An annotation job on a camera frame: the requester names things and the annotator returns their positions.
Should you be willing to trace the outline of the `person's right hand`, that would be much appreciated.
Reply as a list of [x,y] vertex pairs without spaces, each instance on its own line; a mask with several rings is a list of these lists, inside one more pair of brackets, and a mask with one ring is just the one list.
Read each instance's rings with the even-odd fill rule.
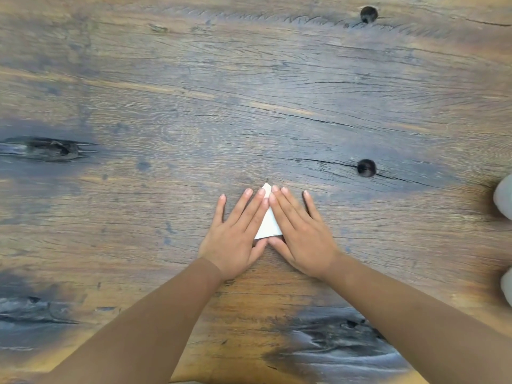
[[325,222],[318,225],[309,224],[303,219],[306,217],[305,205],[300,203],[287,187],[280,188],[287,190],[289,200],[294,198],[297,211],[301,215],[300,228],[281,229],[282,237],[295,257],[296,265],[292,266],[310,277],[325,280],[330,269],[339,265],[345,255]]

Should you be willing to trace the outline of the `person's left hand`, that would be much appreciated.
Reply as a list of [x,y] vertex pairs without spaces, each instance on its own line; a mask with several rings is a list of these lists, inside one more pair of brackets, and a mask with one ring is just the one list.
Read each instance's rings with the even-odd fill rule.
[[254,240],[256,233],[243,233],[239,228],[239,218],[254,196],[252,189],[246,189],[229,217],[220,226],[210,226],[200,245],[199,258],[216,267],[221,282],[235,279],[254,264],[250,251],[258,241]]

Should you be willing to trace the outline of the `white paper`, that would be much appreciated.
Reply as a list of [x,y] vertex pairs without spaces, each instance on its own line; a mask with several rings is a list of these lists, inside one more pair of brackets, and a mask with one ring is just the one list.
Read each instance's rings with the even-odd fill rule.
[[262,238],[278,237],[282,236],[281,229],[274,217],[271,206],[268,206],[262,223],[256,233],[254,240],[260,240]]

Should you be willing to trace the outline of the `person's right forearm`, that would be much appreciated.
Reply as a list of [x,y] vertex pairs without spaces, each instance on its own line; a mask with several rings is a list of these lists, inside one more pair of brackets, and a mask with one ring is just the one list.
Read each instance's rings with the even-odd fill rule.
[[339,251],[314,264],[430,384],[512,384],[512,338]]

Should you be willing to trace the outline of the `person's left forearm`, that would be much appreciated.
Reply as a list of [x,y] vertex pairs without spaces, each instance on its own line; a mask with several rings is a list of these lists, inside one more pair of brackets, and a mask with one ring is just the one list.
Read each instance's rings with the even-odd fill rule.
[[191,332],[223,281],[200,258],[106,324],[38,384],[169,384]]

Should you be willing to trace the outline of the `white rounded object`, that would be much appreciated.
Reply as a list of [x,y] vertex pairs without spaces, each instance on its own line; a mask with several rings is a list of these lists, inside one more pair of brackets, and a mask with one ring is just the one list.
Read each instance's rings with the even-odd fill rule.
[[512,266],[502,275],[500,288],[506,302],[512,308]]
[[493,202],[503,217],[512,221],[512,174],[504,177],[496,186]]

